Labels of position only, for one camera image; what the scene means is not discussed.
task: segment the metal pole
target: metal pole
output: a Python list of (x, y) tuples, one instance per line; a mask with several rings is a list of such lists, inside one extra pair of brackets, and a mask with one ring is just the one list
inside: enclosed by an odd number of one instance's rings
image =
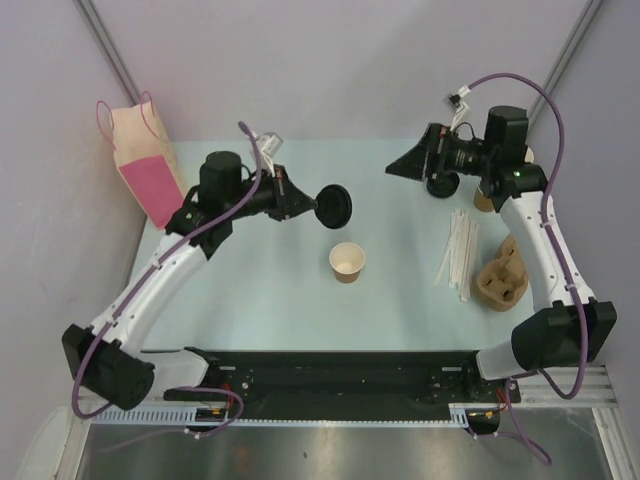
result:
[(140, 91), (136, 87), (129, 70), (122, 61), (120, 53), (116, 49), (111, 35), (104, 25), (104, 22), (98, 14), (96, 6), (92, 0), (73, 0), (73, 3), (78, 7), (78, 11), (82, 18), (84, 18), (87, 27), (93, 34), (100, 51), (102, 52), (109, 68), (116, 77), (116, 80), (120, 84), (123, 93), (127, 97), (129, 103), (133, 106), (140, 101)]
[[(602, 11), (602, 6), (606, 1), (607, 0), (589, 0), (582, 10), (580, 18), (573, 27), (567, 42), (562, 48), (560, 56), (551, 69), (551, 73), (542, 85), (543, 88), (551, 95), (556, 91), (560, 81), (567, 71), (567, 68), (584, 43), (587, 34), (595, 23), (596, 17)], [(541, 96), (538, 96), (536, 101), (533, 103), (533, 106), (529, 109), (529, 130), (533, 128), (536, 121), (540, 118), (540, 114), (545, 106), (546, 102), (544, 99)]]

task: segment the paper bag handle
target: paper bag handle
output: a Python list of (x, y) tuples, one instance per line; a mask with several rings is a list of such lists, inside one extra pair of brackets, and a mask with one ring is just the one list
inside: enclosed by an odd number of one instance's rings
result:
[(109, 109), (109, 115), (111, 115), (111, 130), (113, 130), (113, 112), (111, 111), (111, 107), (109, 105), (107, 105), (107, 102), (105, 102), (104, 100), (98, 100), (96, 102), (96, 121), (98, 122), (98, 129), (100, 130), (100, 133), (105, 138), (105, 140), (111, 144), (111, 146), (113, 147), (113, 150), (115, 151), (115, 149), (116, 149), (115, 143), (113, 143), (113, 140), (111, 140), (107, 136), (105, 131), (102, 129), (102, 125), (100, 124), (100, 112), (99, 112), (100, 104), (104, 105), (105, 107), (107, 107)]
[(144, 92), (142, 92), (142, 95), (140, 95), (140, 113), (142, 114), (142, 120), (144, 120), (144, 124), (147, 126), (147, 128), (151, 132), (151, 135), (153, 135), (157, 139), (160, 139), (160, 137), (158, 137), (158, 134), (156, 132), (154, 132), (153, 130), (151, 130), (151, 127), (147, 123), (147, 119), (144, 117), (144, 109), (142, 108), (142, 104), (143, 104), (143, 100), (144, 100), (144, 96), (145, 95), (147, 95), (149, 97), (149, 103), (151, 104), (151, 113), (153, 113), (154, 117), (156, 116), (156, 111), (153, 108), (153, 99), (151, 98), (151, 94), (147, 90), (145, 90)]

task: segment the wire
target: wire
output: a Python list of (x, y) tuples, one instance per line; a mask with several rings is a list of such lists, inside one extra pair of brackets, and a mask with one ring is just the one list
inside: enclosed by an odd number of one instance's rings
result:
[(469, 122), (461, 122), (458, 125), (456, 125), (456, 128), (453, 129), (454, 132), (457, 132), (458, 129), (462, 126), (462, 125), (467, 125), (470, 129), (471, 129), (471, 137), (473, 137), (474, 139), (476, 139), (476, 132), (473, 130), (473, 125), (471, 125)]
[(241, 167), (244, 169), (245, 172), (247, 172), (247, 178), (251, 178), (251, 175), (253, 175), (253, 173), (251, 172), (251, 169), (249, 167), (247, 167), (244, 163), (241, 165)]
[(489, 434), (477, 434), (473, 431), (473, 429), (471, 428), (471, 426), (467, 427), (465, 430), (467, 433), (469, 433), (469, 435), (473, 436), (473, 439), (487, 439), (487, 438), (499, 438), (499, 437), (504, 437), (504, 438), (511, 438), (513, 440), (518, 440), (522, 443), (525, 444), (525, 446), (531, 451), (531, 453), (533, 453), (533, 455), (536, 457), (536, 459), (542, 463), (545, 466), (551, 467), (553, 466), (553, 458), (551, 458), (551, 455), (549, 455), (549, 453), (542, 447), (542, 445), (540, 445), (539, 443), (537, 443), (536, 441), (530, 439), (529, 437), (527, 437), (527, 435), (524, 432), (524, 429), (522, 428), (522, 425), (520, 424), (520, 421), (518, 420), (518, 418), (514, 415), (513, 412), (513, 406), (511, 404), (511, 398), (509, 395), (509, 391), (511, 389), (511, 385), (512, 385), (512, 380), (509, 379), (507, 380), (507, 383), (505, 384), (505, 391), (506, 391), (506, 395), (502, 393), (502, 391), (500, 391), (500, 389), (497, 390), (497, 392), (499, 392), (499, 396), (502, 397), (502, 399), (505, 400), (506, 406), (505, 408), (509, 409), (509, 413), (511, 414), (511, 419), (513, 421), (513, 425), (516, 427), (516, 430), (518, 431), (518, 433), (513, 433), (513, 432), (494, 432), (494, 433), (489, 433)]
[(500, 410), (498, 410), (498, 412), (504, 412), (507, 409), (507, 399), (504, 398), (504, 393), (502, 393), (502, 390), (500, 390), (499, 388), (496, 388), (496, 393), (498, 394), (498, 400), (501, 400), (500, 403), (504, 404), (503, 407), (500, 407)]
[[(225, 390), (228, 390), (230, 392), (233, 391), (233, 390), (231, 390), (231, 385), (229, 385), (228, 383), (223, 383), (220, 386), (222, 388), (224, 388)], [(231, 407), (233, 407), (233, 401), (234, 401), (233, 396), (229, 395), (229, 398), (227, 399), (227, 410), (229, 410)]]
[(88, 419), (93, 418), (93, 417), (95, 417), (97, 415), (100, 415), (102, 412), (104, 412), (106, 409), (108, 409), (111, 406), (111, 403), (107, 403), (107, 404), (103, 405), (102, 407), (98, 408), (97, 410), (95, 410), (93, 412), (90, 412), (90, 413), (83, 412), (82, 410), (80, 410), (80, 386), (82, 385), (82, 379), (84, 378), (84, 374), (85, 374), (85, 372), (87, 370), (87, 367), (89, 365), (89, 361), (91, 360), (91, 357), (93, 356), (96, 348), (100, 344), (100, 341), (107, 334), (107, 332), (109, 331), (111, 326), (114, 323), (116, 323), (118, 318), (120, 318), (120, 316), (122, 315), (122, 312), (124, 311), (124, 309), (135, 298), (135, 296), (142, 289), (142, 287), (147, 282), (147, 280), (149, 280), (151, 275), (153, 275), (156, 270), (162, 268), (163, 263), (169, 257), (171, 257), (171, 255), (173, 255), (178, 249), (180, 249), (180, 247), (182, 247), (183, 245), (188, 243), (193, 237), (196, 237), (196, 236), (200, 235), (202, 232), (205, 232), (205, 231), (209, 230), (210, 228), (215, 227), (219, 223), (222, 223), (222, 222), (228, 220), (229, 218), (231, 218), (238, 210), (240, 210), (244, 206), (245, 203), (247, 203), (251, 199), (251, 197), (258, 190), (258, 187), (260, 186), (260, 179), (261, 179), (261, 176), (262, 176), (261, 175), (262, 168), (261, 168), (261, 163), (260, 163), (261, 158), (262, 158), (262, 154), (260, 153), (260, 149), (258, 148), (258, 144), (256, 142), (255, 135), (249, 129), (249, 127), (247, 127), (247, 125), (244, 122), (238, 122), (238, 127), (240, 128), (240, 130), (242, 130), (242, 132), (245, 135), (247, 135), (247, 137), (249, 137), (249, 141), (251, 142), (251, 146), (253, 148), (253, 153), (254, 153), (253, 156), (254, 156), (254, 160), (255, 160), (255, 163), (256, 163), (256, 172), (255, 172), (256, 177), (255, 177), (255, 180), (254, 180), (253, 184), (251, 185), (251, 188), (249, 189), (247, 194), (244, 197), (242, 197), (242, 199), (240, 199), (240, 201), (237, 204), (235, 204), (233, 207), (231, 207), (225, 213), (223, 213), (219, 217), (214, 218), (210, 222), (205, 223), (204, 225), (200, 226), (199, 228), (196, 228), (194, 231), (192, 231), (188, 235), (185, 235), (183, 238), (181, 238), (179, 241), (177, 241), (173, 246), (171, 246), (165, 253), (163, 253), (158, 258), (157, 264), (156, 265), (152, 265), (151, 267), (149, 267), (147, 269), (147, 271), (142, 274), (142, 276), (136, 282), (136, 284), (129, 290), (129, 293), (122, 300), (122, 303), (120, 303), (120, 305), (114, 310), (112, 318), (111, 318), (111, 322), (107, 322), (107, 323), (104, 324), (104, 326), (100, 329), (98, 334), (95, 336), (95, 338), (93, 339), (93, 341), (89, 345), (89, 348), (87, 349), (87, 352), (84, 354), (84, 357), (82, 357), (82, 361), (80, 362), (80, 366), (78, 367), (78, 371), (76, 372), (76, 377), (75, 377), (74, 382), (73, 382), (73, 389), (71, 391), (71, 408), (73, 410), (73, 413), (78, 418), (81, 418), (82, 420), (88, 420)]
[(227, 428), (229, 428), (229, 426), (235, 422), (236, 420), (238, 420), (238, 418), (240, 418), (240, 416), (242, 415), (242, 412), (244, 411), (244, 402), (242, 401), (242, 397), (240, 397), (240, 395), (238, 395), (235, 392), (232, 392), (230, 390), (226, 390), (226, 389), (221, 389), (221, 388), (205, 388), (205, 387), (180, 387), (177, 390), (182, 390), (184, 392), (205, 392), (205, 393), (222, 393), (224, 395), (227, 395), (227, 397), (233, 399), (233, 400), (237, 400), (238, 401), (238, 411), (236, 412), (236, 414), (231, 417), (231, 418), (227, 418), (226, 421), (224, 421), (223, 423), (221, 423), (220, 425), (214, 427), (212, 430), (208, 430), (206, 432), (192, 432), (190, 431), (188, 428), (164, 428), (162, 430), (156, 430), (154, 432), (149, 432), (146, 433), (144, 435), (140, 435), (139, 437), (136, 438), (132, 438), (130, 440), (125, 440), (124, 442), (120, 442), (117, 443), (115, 445), (112, 445), (110, 447), (107, 448), (103, 448), (100, 450), (101, 453), (109, 453), (109, 452), (113, 452), (115, 450), (119, 450), (121, 448), (124, 447), (128, 447), (129, 445), (133, 445), (134, 443), (138, 443), (142, 440), (147, 440), (149, 438), (153, 438), (153, 437), (157, 437), (159, 435), (164, 435), (167, 433), (186, 433), (188, 435), (192, 435), (196, 440), (203, 438), (203, 437), (210, 437), (211, 435), (216, 435), (224, 430), (226, 430)]

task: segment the black suction cup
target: black suction cup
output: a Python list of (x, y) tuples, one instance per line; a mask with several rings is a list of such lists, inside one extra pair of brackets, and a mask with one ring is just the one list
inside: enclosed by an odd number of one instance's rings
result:
[(427, 179), (427, 192), (436, 198), (449, 198), (456, 193), (460, 185), (460, 177), (457, 173), (441, 173), (435, 179)]
[(316, 197), (316, 218), (325, 227), (336, 230), (349, 223), (351, 196), (342, 185), (327, 185)]

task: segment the metal frame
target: metal frame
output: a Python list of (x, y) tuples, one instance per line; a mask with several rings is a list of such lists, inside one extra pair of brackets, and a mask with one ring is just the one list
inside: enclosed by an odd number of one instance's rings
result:
[(594, 408), (600, 440), (604, 447), (609, 468), (614, 480), (632, 480), (638, 478), (638, 460), (625, 429), (620, 409)]
[(91, 428), (91, 422), (80, 420), (72, 412), (70, 412), (73, 420), (71, 421), (71, 428), (69, 430), (69, 436), (60, 458), (60, 464), (58, 465), (58, 471), (55, 475), (56, 480), (75, 480), (78, 470), (80, 469), (80, 462), (82, 461), (82, 455), (84, 454), (85, 445), (89, 436), (89, 429)]
[[(542, 84), (542, 88), (550, 95), (553, 96), (553, 93), (556, 91), (571, 61), (584, 43), (587, 34), (591, 31), (591, 27), (601, 12), (605, 1), (607, 0), (589, 0), (589, 3), (587, 3), (582, 10), (580, 18), (578, 18), (578, 21), (574, 25), (567, 42), (564, 47), (562, 47), (560, 56), (551, 69), (551, 73), (549, 73), (549, 76), (547, 76), (547, 79)], [(529, 130), (536, 124), (545, 106), (546, 102), (544, 98), (538, 95), (538, 98), (529, 109)]]
[(98, 48), (109, 65), (109, 68), (116, 77), (116, 81), (122, 88), (122, 92), (125, 94), (127, 100), (132, 106), (136, 105), (140, 100), (140, 91), (124, 64), (111, 35), (109, 35), (107, 27), (102, 21), (102, 18), (100, 18), (100, 14), (98, 13), (96, 6), (93, 4), (93, 1), (73, 0), (73, 3), (78, 7), (80, 15), (93, 35)]
[[(549, 372), (556, 379), (561, 388), (575, 378), (575, 368), (554, 368)], [(572, 401), (559, 400), (553, 390), (546, 385), (544, 379), (532, 377), (520, 380), (520, 392), (522, 402), (515, 404), (517, 409), (525, 408), (591, 408), (600, 441), (604, 448), (609, 469), (614, 480), (632, 480), (640, 478), (640, 472), (632, 443), (626, 432), (625, 423), (620, 409), (617, 406), (613, 390), (606, 369), (604, 367), (589, 367), (585, 375), (585, 393)], [(85, 409), (93, 409), (97, 397), (87, 397), (82, 402)], [(177, 425), (171, 418), (181, 415), (180, 418), (192, 418), (196, 408), (202, 408), (198, 403), (166, 402), (163, 400), (149, 400), (138, 408), (129, 412), (118, 411), (106, 416), (97, 417), (93, 421), (82, 421), (74, 418), (69, 437), (65, 445), (60, 466), (56, 475), (57, 480), (74, 480), (81, 466), (82, 454), (87, 441), (89, 429), (92, 424), (111, 425)], [(237, 427), (272, 426), (272, 427), (357, 427), (357, 428), (460, 428), (468, 425), (465, 409), (483, 407), (495, 407), (495, 404), (450, 404), (450, 421), (435, 422), (291, 422), (291, 421), (238, 421)]]

